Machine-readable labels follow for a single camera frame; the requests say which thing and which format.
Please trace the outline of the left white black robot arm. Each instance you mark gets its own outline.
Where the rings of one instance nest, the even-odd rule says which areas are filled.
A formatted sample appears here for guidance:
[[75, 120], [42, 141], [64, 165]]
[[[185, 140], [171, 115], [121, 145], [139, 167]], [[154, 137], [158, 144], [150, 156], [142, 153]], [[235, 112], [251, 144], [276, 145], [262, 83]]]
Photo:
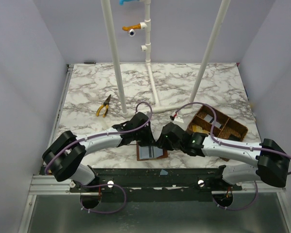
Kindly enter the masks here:
[[44, 152], [45, 173], [51, 172], [56, 181], [71, 179], [82, 185], [97, 184], [97, 175], [90, 166], [81, 164], [82, 159], [94, 152], [117, 148], [138, 141], [144, 132], [149, 132], [152, 114], [137, 112], [131, 120], [113, 125], [93, 135], [62, 133]]

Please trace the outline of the brown leather card holder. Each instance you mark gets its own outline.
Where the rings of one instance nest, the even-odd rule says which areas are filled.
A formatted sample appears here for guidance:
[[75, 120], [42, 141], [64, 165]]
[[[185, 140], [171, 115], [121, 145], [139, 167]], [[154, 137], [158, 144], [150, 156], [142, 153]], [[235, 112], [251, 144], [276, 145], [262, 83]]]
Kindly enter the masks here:
[[168, 151], [155, 146], [141, 147], [137, 144], [137, 161], [159, 160], [168, 157]]

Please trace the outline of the grey magnetic stripe card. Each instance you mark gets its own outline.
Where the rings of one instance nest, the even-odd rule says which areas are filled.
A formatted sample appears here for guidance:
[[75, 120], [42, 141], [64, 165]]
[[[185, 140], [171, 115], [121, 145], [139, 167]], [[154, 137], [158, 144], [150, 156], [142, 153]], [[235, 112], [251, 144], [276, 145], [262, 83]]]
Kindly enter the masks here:
[[140, 147], [139, 146], [139, 159], [156, 159], [163, 156], [163, 149], [155, 146]]

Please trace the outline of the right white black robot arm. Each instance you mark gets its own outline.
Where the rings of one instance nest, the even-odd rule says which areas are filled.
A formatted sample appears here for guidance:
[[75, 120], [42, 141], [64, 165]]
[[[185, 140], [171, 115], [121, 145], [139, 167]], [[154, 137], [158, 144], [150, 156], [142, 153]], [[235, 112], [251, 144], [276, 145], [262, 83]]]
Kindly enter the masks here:
[[157, 147], [180, 150], [189, 156], [222, 157], [239, 161], [239, 165], [223, 169], [222, 180], [228, 184], [263, 181], [273, 187], [286, 186], [291, 158], [271, 139], [246, 144], [205, 133], [189, 134], [170, 122], [163, 127]]

